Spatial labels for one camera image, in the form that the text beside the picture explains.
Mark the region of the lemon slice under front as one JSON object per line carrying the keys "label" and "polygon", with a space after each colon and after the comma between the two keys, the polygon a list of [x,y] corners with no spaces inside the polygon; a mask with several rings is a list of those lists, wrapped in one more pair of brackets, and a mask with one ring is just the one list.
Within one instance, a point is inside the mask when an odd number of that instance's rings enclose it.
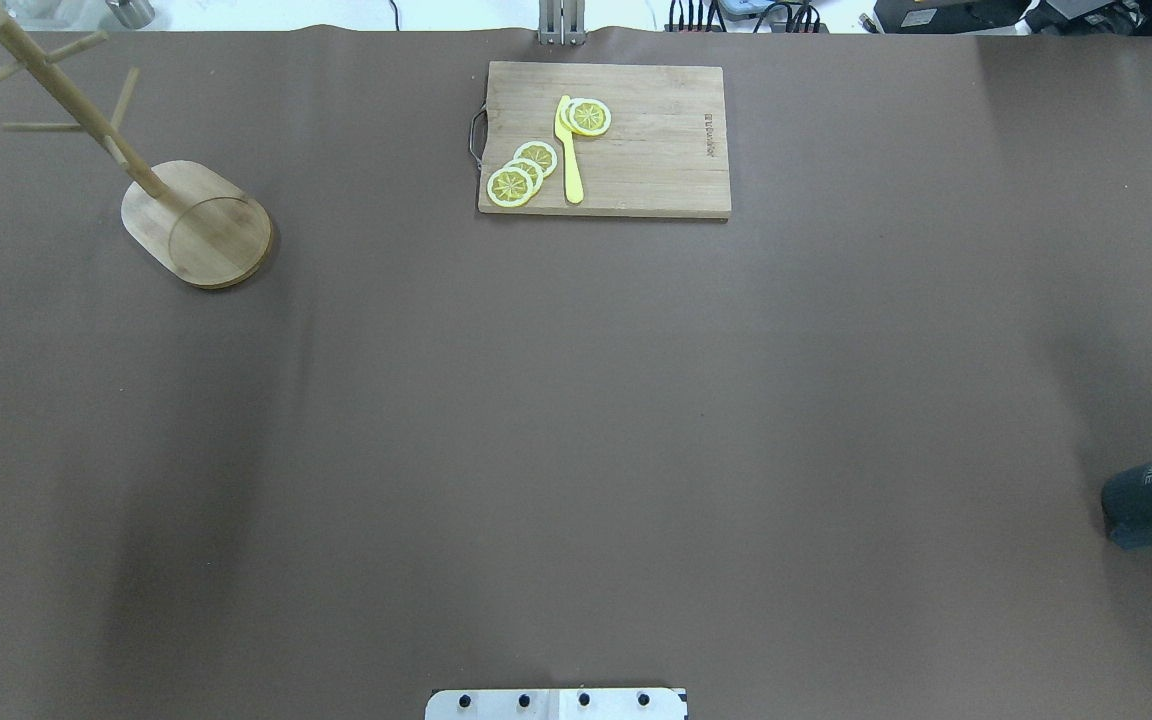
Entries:
{"label": "lemon slice under front", "polygon": [[563,96],[558,106],[558,122],[571,135],[582,135],[579,127],[573,123],[571,108],[576,97]]}

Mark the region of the yellow plastic knife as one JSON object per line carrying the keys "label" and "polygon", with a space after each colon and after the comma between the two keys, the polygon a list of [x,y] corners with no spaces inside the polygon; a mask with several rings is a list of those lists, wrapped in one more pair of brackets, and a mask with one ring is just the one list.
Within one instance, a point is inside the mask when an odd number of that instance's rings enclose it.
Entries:
{"label": "yellow plastic knife", "polygon": [[[561,105],[563,96],[568,94],[559,97],[558,106]],[[579,205],[581,202],[585,199],[585,192],[584,183],[582,183],[579,173],[579,161],[577,161],[576,156],[575,138],[573,138],[571,132],[566,131],[566,129],[559,124],[558,106],[556,114],[554,114],[553,120],[553,135],[556,136],[559,145],[562,147],[564,197],[568,204]]]}

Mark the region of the lemon slice front left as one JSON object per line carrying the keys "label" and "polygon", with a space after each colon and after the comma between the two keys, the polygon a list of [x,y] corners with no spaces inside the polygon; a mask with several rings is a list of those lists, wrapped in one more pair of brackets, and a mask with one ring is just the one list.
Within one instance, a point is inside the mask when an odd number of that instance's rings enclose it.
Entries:
{"label": "lemon slice front left", "polygon": [[575,135],[602,136],[611,128],[611,122],[608,106],[593,97],[573,97],[566,108],[566,123]]}

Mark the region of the small steel cup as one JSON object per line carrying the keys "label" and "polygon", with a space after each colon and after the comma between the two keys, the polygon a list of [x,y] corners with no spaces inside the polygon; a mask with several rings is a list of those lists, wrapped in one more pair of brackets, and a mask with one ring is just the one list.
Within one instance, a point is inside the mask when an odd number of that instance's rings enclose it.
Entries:
{"label": "small steel cup", "polygon": [[106,8],[122,26],[143,29],[156,20],[156,5],[150,0],[106,0]]}

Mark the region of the aluminium frame post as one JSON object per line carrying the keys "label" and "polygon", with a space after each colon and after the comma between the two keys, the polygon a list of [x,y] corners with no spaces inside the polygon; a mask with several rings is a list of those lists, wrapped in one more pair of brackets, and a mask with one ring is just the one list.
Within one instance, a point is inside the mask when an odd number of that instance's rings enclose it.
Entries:
{"label": "aluminium frame post", "polygon": [[584,0],[540,0],[538,41],[545,46],[579,46],[586,41]]}

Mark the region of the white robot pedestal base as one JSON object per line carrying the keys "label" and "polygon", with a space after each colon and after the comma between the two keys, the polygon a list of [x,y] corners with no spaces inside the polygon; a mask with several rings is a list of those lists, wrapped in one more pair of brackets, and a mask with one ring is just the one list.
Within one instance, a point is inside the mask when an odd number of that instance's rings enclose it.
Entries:
{"label": "white robot pedestal base", "polygon": [[425,719],[689,719],[685,689],[577,687],[445,689]]}

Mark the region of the lemon slice middle stack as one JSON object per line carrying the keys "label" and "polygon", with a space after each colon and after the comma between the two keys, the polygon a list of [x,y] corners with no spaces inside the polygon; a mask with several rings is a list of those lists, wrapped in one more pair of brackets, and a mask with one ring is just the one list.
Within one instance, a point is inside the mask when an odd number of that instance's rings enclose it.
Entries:
{"label": "lemon slice middle stack", "polygon": [[544,168],[539,162],[526,158],[515,158],[505,165],[506,169],[520,170],[526,176],[526,192],[535,194],[540,190],[545,179]]}

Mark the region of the bamboo cutting board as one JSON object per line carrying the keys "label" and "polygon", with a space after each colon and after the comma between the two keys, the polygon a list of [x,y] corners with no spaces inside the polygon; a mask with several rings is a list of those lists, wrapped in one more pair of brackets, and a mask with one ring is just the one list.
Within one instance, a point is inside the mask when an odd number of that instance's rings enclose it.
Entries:
{"label": "bamboo cutting board", "polygon": [[[602,136],[575,135],[585,199],[564,197],[563,154],[553,135],[562,94],[608,106]],[[477,205],[486,179],[529,141],[548,142],[558,168],[511,214],[727,220],[732,217],[730,154],[723,70],[677,65],[593,65],[493,61],[486,73],[486,138]]]}

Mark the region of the bamboo mug tree rack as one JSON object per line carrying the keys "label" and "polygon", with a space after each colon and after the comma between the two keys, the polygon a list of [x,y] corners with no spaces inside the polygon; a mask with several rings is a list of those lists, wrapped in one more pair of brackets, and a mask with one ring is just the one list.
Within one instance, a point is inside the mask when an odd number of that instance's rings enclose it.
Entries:
{"label": "bamboo mug tree rack", "polygon": [[114,109],[104,113],[67,73],[65,60],[108,40],[94,31],[77,41],[44,50],[0,3],[0,45],[12,55],[0,83],[26,71],[70,122],[8,122],[5,132],[82,132],[131,179],[120,218],[134,241],[180,281],[198,290],[223,290],[247,281],[268,258],[275,227],[259,200],[204,164],[188,160],[150,165],[123,132],[141,68],[128,69]]}

